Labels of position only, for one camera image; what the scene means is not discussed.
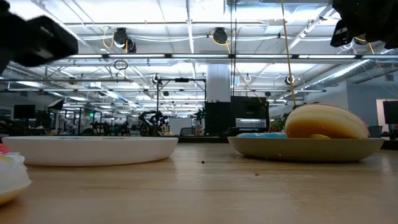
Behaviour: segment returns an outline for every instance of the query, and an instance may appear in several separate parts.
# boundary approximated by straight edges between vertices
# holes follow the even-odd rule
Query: white column
[[[207,102],[231,102],[231,74],[228,64],[207,65]]]

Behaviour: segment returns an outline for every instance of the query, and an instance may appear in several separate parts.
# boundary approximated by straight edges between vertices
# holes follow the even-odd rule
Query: computer monitor
[[[35,118],[35,105],[15,105],[14,119],[30,119]]]
[[[398,124],[398,101],[384,101],[383,107],[386,124]]]

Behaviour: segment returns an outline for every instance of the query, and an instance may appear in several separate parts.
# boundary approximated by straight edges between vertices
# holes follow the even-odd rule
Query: white plate
[[[245,156],[301,162],[352,162],[380,150],[383,139],[277,139],[229,137]]]
[[[12,201],[20,194],[24,193],[31,183],[32,181],[29,180],[29,183],[21,188],[0,192],[0,205]]]
[[[177,138],[31,136],[2,138],[25,164],[42,166],[109,166],[165,159]]]

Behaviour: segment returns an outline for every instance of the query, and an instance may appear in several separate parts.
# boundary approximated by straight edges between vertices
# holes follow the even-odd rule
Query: tan bowl
[[[276,139],[229,137],[245,156],[299,162],[353,162],[380,150],[383,139]]]

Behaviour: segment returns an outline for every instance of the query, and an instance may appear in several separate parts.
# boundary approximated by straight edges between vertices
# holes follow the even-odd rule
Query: table surface
[[[179,144],[159,162],[30,166],[33,184],[0,207],[0,223],[397,223],[397,173],[397,151],[304,164]]]

